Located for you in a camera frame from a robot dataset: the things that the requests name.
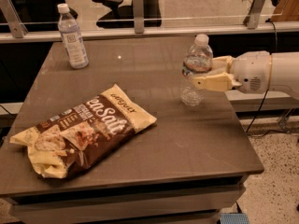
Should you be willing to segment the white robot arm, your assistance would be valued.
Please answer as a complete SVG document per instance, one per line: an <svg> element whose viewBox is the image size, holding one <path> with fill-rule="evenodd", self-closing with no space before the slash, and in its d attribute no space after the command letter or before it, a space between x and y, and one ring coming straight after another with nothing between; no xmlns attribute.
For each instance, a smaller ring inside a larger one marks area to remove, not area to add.
<svg viewBox="0 0 299 224"><path fill-rule="evenodd" d="M251 51L236 58L217 57L209 72L193 75L190 81L199 90L236 89L255 94L281 91L298 100L299 52Z"/></svg>

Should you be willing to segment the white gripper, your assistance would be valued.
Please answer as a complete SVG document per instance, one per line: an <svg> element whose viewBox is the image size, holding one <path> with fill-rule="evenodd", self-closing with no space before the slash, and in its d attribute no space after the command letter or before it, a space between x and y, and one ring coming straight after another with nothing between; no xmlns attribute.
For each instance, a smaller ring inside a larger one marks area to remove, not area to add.
<svg viewBox="0 0 299 224"><path fill-rule="evenodd" d="M237 58L220 56L213 59L212 69L223 73L192 76L191 82L198 90L229 91L236 88L244 93L264 93L268 88L270 68L267 51L246 52Z"/></svg>

